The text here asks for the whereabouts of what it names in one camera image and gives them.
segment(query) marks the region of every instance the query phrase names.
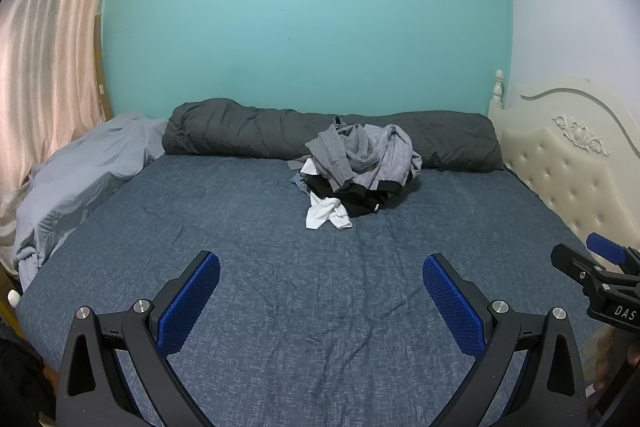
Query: cream headboard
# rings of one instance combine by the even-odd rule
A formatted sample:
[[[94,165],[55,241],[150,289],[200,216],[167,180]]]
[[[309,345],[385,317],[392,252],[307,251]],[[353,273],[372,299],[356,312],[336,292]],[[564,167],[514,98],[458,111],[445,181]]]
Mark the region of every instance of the cream headboard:
[[[640,128],[628,110],[586,78],[510,89],[503,109],[498,72],[489,117],[507,167],[582,241],[598,232],[640,249]]]

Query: white wall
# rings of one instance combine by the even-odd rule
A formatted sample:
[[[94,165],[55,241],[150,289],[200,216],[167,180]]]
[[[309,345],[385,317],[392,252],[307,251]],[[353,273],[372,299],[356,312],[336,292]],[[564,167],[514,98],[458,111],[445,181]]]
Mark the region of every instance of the white wall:
[[[564,75],[608,87],[640,122],[640,0],[513,0],[511,86]]]

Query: light blue blanket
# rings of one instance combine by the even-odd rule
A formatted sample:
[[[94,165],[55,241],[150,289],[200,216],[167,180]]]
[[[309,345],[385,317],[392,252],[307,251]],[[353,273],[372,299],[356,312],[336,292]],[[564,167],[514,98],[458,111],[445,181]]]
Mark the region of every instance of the light blue blanket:
[[[164,154],[166,120],[125,113],[31,169],[16,215],[13,260],[26,290],[68,235],[103,201]]]

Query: teal wall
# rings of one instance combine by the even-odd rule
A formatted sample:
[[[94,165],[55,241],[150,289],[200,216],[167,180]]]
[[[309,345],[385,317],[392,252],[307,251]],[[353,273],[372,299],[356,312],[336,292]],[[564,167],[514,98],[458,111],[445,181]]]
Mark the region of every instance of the teal wall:
[[[511,0],[103,0],[115,112],[183,102],[370,115],[486,113]]]

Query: blue gripper pad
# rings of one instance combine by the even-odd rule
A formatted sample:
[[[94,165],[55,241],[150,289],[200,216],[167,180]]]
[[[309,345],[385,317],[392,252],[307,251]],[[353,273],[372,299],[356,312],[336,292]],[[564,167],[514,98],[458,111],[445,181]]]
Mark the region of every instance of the blue gripper pad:
[[[626,261],[625,249],[599,233],[591,232],[588,235],[587,248],[603,256],[610,263],[623,264]]]
[[[164,357],[177,353],[220,281],[220,259],[210,253],[158,320],[156,345]]]
[[[422,282],[460,351],[478,360],[486,347],[482,321],[433,255],[422,264]]]

